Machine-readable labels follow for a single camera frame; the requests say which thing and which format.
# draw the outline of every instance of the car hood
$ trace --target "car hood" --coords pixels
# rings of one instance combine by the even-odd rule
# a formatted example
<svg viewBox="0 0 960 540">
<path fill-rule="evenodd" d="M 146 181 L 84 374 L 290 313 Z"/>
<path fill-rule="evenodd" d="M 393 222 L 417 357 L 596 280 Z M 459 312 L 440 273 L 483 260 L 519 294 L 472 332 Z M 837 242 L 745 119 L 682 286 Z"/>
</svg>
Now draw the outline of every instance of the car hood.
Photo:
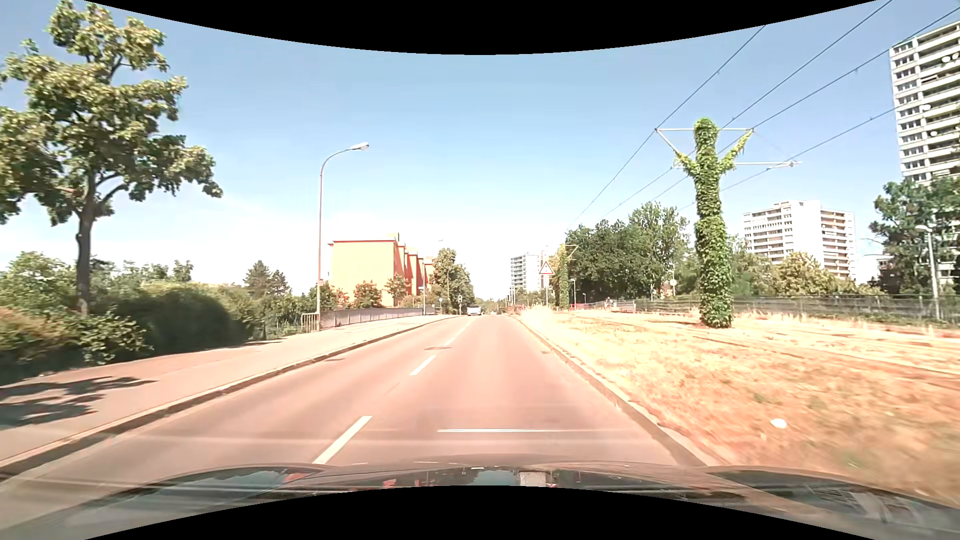
<svg viewBox="0 0 960 540">
<path fill-rule="evenodd" d="M 96 526 L 97 533 L 107 534 L 208 511 L 304 496 L 455 485 L 559 487 L 646 495 L 773 515 L 868 537 L 874 536 L 863 527 L 875 527 L 877 523 L 950 534 L 960 531 L 960 510 L 948 504 L 823 473 L 473 454 L 347 467 L 253 464 L 196 471 L 141 486 L 116 485 L 109 496 L 0 531 L 0 538 L 89 538 L 95 534 L 88 534 L 87 526 Z M 909 511 L 895 510 L 904 507 Z"/>
</svg>

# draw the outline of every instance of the high-rise building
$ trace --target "high-rise building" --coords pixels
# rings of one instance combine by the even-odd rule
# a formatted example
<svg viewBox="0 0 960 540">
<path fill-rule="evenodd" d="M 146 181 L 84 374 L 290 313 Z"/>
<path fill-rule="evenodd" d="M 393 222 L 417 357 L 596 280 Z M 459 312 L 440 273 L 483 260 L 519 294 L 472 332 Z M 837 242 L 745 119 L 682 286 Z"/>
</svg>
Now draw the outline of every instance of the high-rise building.
<svg viewBox="0 0 960 540">
<path fill-rule="evenodd" d="M 510 258 L 510 290 L 523 289 L 527 292 L 538 291 L 542 285 L 540 267 L 542 257 L 539 254 L 525 253 Z"/>
<path fill-rule="evenodd" d="M 773 264 L 793 252 L 807 252 L 831 274 L 856 280 L 853 213 L 821 207 L 820 201 L 784 201 L 743 214 L 747 249 Z"/>
<path fill-rule="evenodd" d="M 890 67 L 903 177 L 960 174 L 960 23 L 892 47 Z"/>
</svg>

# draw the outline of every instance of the metal fence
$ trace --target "metal fence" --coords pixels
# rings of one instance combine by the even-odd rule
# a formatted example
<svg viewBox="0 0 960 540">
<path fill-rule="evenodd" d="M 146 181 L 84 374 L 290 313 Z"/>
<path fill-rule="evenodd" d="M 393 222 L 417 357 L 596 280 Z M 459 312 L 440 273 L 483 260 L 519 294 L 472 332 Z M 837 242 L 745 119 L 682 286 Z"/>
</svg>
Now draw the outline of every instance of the metal fence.
<svg viewBox="0 0 960 540">
<path fill-rule="evenodd" d="M 436 315 L 437 309 L 426 307 L 427 315 Z M 401 317 L 417 317 L 423 315 L 422 307 L 366 307 L 363 309 L 335 309 L 317 313 L 304 313 L 300 316 L 300 331 L 319 331 L 345 325 L 369 323 L 370 321 L 386 321 Z"/>
<path fill-rule="evenodd" d="M 594 302 L 591 309 L 646 313 L 688 313 L 697 307 L 696 297 L 669 298 L 663 300 L 615 300 L 609 305 Z M 960 324 L 960 297 L 938 299 L 940 319 Z M 790 296 L 790 297 L 739 297 L 733 299 L 737 313 L 758 311 L 814 317 L 863 317 L 936 320 L 936 306 L 929 296 Z"/>
</svg>

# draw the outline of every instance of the sky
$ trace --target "sky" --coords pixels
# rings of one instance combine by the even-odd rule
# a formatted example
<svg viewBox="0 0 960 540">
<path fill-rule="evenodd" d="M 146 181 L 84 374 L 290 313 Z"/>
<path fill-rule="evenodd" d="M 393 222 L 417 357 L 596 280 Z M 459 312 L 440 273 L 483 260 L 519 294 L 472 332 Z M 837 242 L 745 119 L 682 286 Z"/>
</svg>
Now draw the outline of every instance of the sky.
<svg viewBox="0 0 960 540">
<path fill-rule="evenodd" d="M 662 126 L 690 128 L 703 116 L 726 124 L 880 5 L 767 26 Z M 0 53 L 31 37 L 45 54 L 67 58 L 43 33 L 55 6 L 0 0 Z M 754 126 L 957 7 L 956 0 L 894 0 L 730 127 Z M 678 170 L 616 208 L 670 166 L 670 148 L 657 135 L 576 218 L 663 118 L 758 28 L 575 53 L 444 56 L 296 43 L 110 11 L 118 22 L 134 16 L 167 36 L 161 53 L 169 75 L 184 76 L 189 88 L 180 121 L 165 129 L 213 155 L 225 195 L 211 199 L 187 184 L 176 197 L 120 199 L 116 214 L 94 227 L 96 257 L 190 260 L 201 282 L 240 282 L 262 259 L 304 292 L 317 275 L 321 163 L 369 142 L 368 151 L 336 156 L 324 171 L 324 274 L 330 241 L 399 233 L 421 254 L 455 249 L 484 298 L 505 296 L 510 257 L 555 248 L 567 227 L 625 218 L 651 200 L 687 207 L 682 214 L 696 219 L 690 179 L 663 193 L 683 176 Z M 960 12 L 937 26 L 958 19 Z M 20 88 L 0 89 L 0 105 L 23 104 Z M 739 160 L 785 160 L 892 107 L 890 62 L 881 56 L 762 125 Z M 733 137 L 724 134 L 718 146 Z M 670 139 L 693 148 L 689 132 Z M 745 211 L 819 199 L 854 212 L 857 236 L 867 238 L 874 199 L 900 179 L 894 114 L 800 161 L 724 191 L 728 228 L 738 232 Z M 759 170 L 739 167 L 722 185 Z M 0 265 L 27 250 L 74 259 L 75 232 L 75 221 L 50 227 L 30 201 L 0 226 Z M 867 279 L 879 247 L 862 239 L 858 251 Z"/>
</svg>

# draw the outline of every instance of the street lamp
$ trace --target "street lamp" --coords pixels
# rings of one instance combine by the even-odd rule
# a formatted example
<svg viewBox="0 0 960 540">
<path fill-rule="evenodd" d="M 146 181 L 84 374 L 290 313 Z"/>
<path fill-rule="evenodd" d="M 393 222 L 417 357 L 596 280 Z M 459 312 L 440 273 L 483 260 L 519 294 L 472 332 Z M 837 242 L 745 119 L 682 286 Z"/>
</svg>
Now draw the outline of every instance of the street lamp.
<svg viewBox="0 0 960 540">
<path fill-rule="evenodd" d="M 338 154 L 343 154 L 344 152 L 349 152 L 351 150 L 367 150 L 370 148 L 369 142 L 361 142 L 360 144 L 354 144 L 353 146 L 347 148 L 346 150 L 341 150 L 330 155 L 330 158 Z M 330 161 L 330 158 L 324 160 L 324 164 L 320 166 L 320 201 L 319 201 L 319 211 L 317 219 L 317 320 L 320 321 L 320 284 L 324 280 L 324 273 L 320 269 L 321 259 L 324 256 L 324 238 L 321 236 L 321 233 L 324 230 L 324 168 L 326 163 Z"/>
<path fill-rule="evenodd" d="M 937 258 L 933 254 L 933 229 L 930 229 L 926 225 L 918 225 L 915 227 L 917 231 L 926 233 L 926 247 L 930 252 L 930 286 L 933 287 L 933 309 L 937 317 L 937 320 L 940 320 L 940 281 L 937 279 Z"/>
</svg>

